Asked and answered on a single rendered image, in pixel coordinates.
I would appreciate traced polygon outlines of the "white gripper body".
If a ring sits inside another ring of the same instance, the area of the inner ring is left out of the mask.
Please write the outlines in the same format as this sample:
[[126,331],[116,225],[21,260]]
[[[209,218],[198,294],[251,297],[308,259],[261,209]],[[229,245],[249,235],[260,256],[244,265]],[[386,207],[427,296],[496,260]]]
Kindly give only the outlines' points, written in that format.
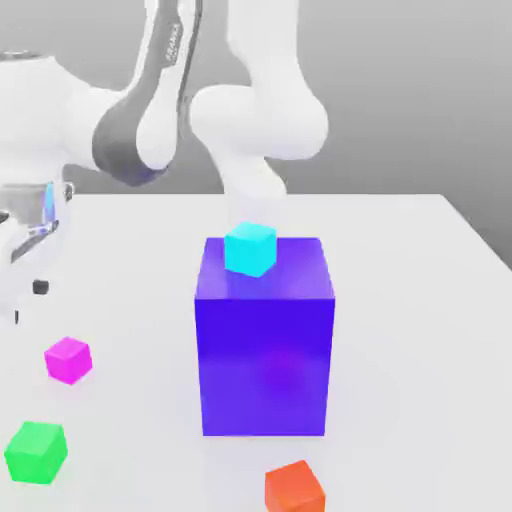
[[0,280],[24,273],[34,277],[56,259],[62,234],[58,220],[36,227],[14,218],[0,223]]

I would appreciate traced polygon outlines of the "small magenta cube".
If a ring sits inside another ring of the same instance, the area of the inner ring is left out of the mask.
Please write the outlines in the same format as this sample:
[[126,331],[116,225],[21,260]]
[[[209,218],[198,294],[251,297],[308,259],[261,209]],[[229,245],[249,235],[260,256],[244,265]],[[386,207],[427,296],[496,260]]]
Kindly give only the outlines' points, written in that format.
[[93,367],[91,350],[87,343],[65,337],[44,351],[48,375],[60,382],[73,385]]

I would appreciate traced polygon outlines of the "small green cube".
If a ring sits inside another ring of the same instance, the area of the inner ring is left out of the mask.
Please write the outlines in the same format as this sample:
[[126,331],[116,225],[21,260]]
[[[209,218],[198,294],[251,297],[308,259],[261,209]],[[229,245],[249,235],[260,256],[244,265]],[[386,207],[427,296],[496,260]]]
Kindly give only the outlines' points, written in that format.
[[51,484],[68,455],[61,424],[25,421],[4,450],[11,479]]

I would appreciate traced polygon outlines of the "small cyan cube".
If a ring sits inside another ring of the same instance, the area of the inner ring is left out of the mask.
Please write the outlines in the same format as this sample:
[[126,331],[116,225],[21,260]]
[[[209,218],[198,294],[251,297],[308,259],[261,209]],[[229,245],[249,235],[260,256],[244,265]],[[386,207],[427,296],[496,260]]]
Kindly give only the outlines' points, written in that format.
[[242,222],[224,237],[224,265],[231,272],[258,278],[277,261],[277,232],[273,227]]

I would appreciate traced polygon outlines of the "small orange cube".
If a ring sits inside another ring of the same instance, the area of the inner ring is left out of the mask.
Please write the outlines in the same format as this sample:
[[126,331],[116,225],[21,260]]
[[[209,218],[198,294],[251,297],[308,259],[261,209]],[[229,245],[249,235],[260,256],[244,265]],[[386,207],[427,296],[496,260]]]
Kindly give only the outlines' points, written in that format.
[[325,512],[326,495],[305,460],[265,473],[268,512]]

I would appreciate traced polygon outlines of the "large purple box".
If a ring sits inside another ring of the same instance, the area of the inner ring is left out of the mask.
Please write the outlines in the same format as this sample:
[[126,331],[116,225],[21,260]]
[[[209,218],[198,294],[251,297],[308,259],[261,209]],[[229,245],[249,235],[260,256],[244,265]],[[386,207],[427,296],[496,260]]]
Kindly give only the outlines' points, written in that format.
[[207,239],[194,306],[204,435],[324,434],[335,294],[319,239],[279,239],[259,278]]

